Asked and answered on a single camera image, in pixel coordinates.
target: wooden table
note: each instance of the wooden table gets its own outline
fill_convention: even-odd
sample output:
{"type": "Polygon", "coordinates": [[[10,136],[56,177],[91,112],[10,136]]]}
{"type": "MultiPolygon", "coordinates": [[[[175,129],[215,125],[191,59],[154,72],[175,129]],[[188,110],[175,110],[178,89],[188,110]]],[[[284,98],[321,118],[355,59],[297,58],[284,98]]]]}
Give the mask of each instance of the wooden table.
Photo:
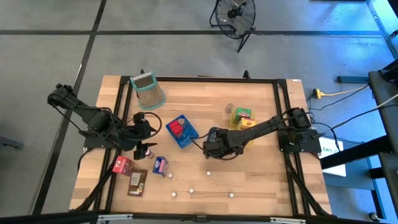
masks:
{"type": "MultiPolygon", "coordinates": [[[[104,76],[97,106],[114,107],[120,78],[116,75],[104,76]]],[[[254,145],[248,146],[243,155],[232,161],[219,161],[205,159],[194,144],[180,149],[164,127],[184,114],[200,136],[213,126],[228,128],[230,114],[225,111],[228,103],[233,103],[235,107],[251,108],[256,114],[257,123],[263,122],[277,114],[272,85],[214,82],[159,82],[159,85],[167,101],[153,112],[161,117],[163,127],[158,135],[144,142],[158,143],[151,150],[155,156],[164,156],[169,161],[169,173],[174,176],[170,179],[153,174],[154,159],[134,161],[134,168],[148,170],[144,195],[127,196],[129,177],[118,174],[111,212],[292,215],[283,154],[279,151],[276,133],[255,139],[254,145]],[[206,171],[211,171],[211,175],[207,176],[206,171]],[[193,194],[189,193],[190,188],[194,189],[193,194]],[[172,197],[172,192],[176,192],[177,196],[172,197]],[[229,198],[230,192],[234,193],[234,198],[229,198]]],[[[287,80],[287,86],[291,106],[307,109],[301,81],[287,80]]],[[[282,90],[280,97],[284,111],[282,90]]],[[[133,92],[128,119],[140,110],[133,92]]],[[[155,117],[149,115],[146,118],[155,129],[159,127],[155,117]]],[[[123,151],[122,155],[132,158],[132,152],[123,151]]],[[[103,155],[104,149],[95,149],[82,160],[70,208],[79,206],[97,184],[103,155]]],[[[306,186],[323,209],[331,212],[319,160],[312,154],[300,155],[306,186]]],[[[107,189],[108,184],[104,187],[100,208],[104,208],[107,189]]],[[[295,192],[299,211],[303,213],[297,186],[295,192]]]]}

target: green box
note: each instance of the green box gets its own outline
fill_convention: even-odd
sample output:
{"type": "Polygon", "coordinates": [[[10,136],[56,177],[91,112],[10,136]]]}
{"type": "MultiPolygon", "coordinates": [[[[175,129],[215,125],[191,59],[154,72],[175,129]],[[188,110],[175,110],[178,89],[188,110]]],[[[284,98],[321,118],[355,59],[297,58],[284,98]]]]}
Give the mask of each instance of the green box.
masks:
{"type": "Polygon", "coordinates": [[[236,108],[234,124],[238,124],[241,118],[251,118],[251,109],[236,108]]]}

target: red box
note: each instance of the red box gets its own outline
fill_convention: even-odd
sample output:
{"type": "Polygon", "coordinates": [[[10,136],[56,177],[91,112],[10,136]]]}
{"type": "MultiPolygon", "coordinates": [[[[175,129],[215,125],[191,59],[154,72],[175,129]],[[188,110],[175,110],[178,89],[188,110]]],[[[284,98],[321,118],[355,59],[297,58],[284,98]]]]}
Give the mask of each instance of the red box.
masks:
{"type": "Polygon", "coordinates": [[[177,120],[172,121],[172,122],[169,124],[169,126],[170,126],[170,129],[172,130],[172,132],[173,132],[173,134],[174,134],[174,136],[175,136],[176,138],[179,138],[179,137],[182,136],[183,128],[182,128],[182,126],[178,123],[177,120]]]}
{"type": "Polygon", "coordinates": [[[130,159],[118,156],[112,171],[129,177],[131,175],[133,165],[134,163],[130,159]]]}

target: electric fan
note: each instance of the electric fan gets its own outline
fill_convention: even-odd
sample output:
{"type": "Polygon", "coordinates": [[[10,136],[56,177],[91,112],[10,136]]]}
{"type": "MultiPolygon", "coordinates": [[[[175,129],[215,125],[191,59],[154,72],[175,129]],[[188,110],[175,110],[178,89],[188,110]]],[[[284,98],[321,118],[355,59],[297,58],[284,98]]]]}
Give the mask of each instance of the electric fan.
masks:
{"type": "Polygon", "coordinates": [[[248,40],[256,19],[256,4],[254,0],[217,0],[211,13],[209,23],[211,27],[218,26],[222,33],[232,39],[242,39],[238,53],[248,40]],[[216,14],[217,25],[211,23],[211,18],[216,14]]]}

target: gray floor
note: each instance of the gray floor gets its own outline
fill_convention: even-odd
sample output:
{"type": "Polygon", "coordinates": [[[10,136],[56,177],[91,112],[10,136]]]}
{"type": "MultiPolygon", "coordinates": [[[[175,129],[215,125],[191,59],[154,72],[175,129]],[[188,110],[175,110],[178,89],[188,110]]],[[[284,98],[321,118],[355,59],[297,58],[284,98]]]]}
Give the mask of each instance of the gray floor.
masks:
{"type": "MultiPolygon", "coordinates": [[[[386,0],[372,3],[389,32],[398,27],[386,0]]],[[[100,0],[2,0],[0,30],[91,30],[99,4],[100,0]]],[[[210,30],[213,4],[213,0],[108,0],[99,29],[210,30]]],[[[256,9],[257,30],[378,30],[364,2],[271,0],[256,1],[256,9]]],[[[0,217],[30,212],[61,119],[46,105],[46,97],[57,83],[74,84],[87,40],[85,35],[0,35],[0,136],[25,143],[21,150],[1,148],[0,217]]],[[[238,41],[223,35],[98,35],[79,98],[93,105],[103,75],[135,75],[141,68],[162,76],[215,77],[241,77],[247,69],[255,78],[299,78],[307,94],[313,88],[333,93],[360,86],[337,84],[337,76],[366,75],[393,61],[381,36],[254,35],[240,54],[235,52],[237,47],[238,41]]],[[[312,100],[312,106],[320,108],[338,98],[312,100]]],[[[315,113],[315,119],[337,124],[374,106],[367,89],[315,113]]],[[[72,116],[72,120],[84,127],[79,117],[72,116]]],[[[367,141],[382,136],[384,129],[379,115],[371,113],[336,133],[341,138],[367,141]]],[[[83,140],[70,126],[45,213],[67,211],[83,140]]],[[[386,195],[385,183],[381,189],[386,195]]],[[[333,213],[339,217],[368,220],[367,214],[374,211],[368,191],[328,187],[328,193],[333,213]]],[[[391,206],[387,209],[387,221],[396,222],[391,206]]]]}

